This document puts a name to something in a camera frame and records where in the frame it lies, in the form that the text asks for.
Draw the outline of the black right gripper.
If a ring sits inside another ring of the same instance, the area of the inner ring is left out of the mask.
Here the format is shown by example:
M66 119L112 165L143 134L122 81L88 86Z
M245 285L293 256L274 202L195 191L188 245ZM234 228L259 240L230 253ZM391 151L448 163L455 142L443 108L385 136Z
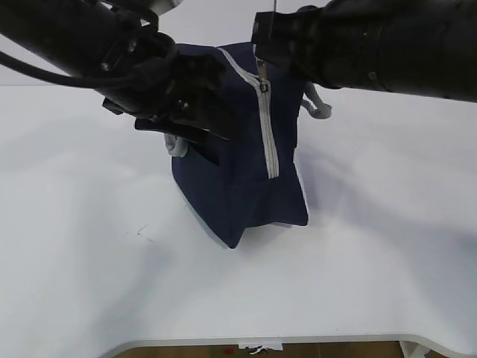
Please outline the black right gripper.
M299 79L331 84L325 72L324 25L334 10L334 5L307 5L293 13L258 12L250 39L256 57Z

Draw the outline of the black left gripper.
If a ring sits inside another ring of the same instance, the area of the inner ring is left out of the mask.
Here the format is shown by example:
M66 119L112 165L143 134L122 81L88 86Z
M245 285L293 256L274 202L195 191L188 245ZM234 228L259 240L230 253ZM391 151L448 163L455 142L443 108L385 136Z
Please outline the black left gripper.
M231 140L237 125L222 98L227 67L213 48L176 44L162 33L128 31L107 42L109 75L132 75L121 89L105 89L103 107L135 117L137 131L164 135L172 157L196 150L218 165L215 137Z

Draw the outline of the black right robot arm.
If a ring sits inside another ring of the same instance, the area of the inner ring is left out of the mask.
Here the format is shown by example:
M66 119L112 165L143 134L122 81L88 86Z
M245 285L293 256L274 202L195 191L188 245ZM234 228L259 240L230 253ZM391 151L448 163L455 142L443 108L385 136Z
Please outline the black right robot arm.
M329 89L476 100L474 1L331 1L256 14L258 58Z

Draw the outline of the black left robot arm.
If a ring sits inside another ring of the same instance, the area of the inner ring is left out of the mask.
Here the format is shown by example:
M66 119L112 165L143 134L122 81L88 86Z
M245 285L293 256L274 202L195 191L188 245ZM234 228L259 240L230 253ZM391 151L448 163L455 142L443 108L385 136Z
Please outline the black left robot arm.
M159 31L146 1L3 1L1 34L55 67L8 54L1 64L28 77L103 95L104 107L135 119L139 131L190 141L212 162L213 137L236 124L220 98L225 65L211 54L184 54Z

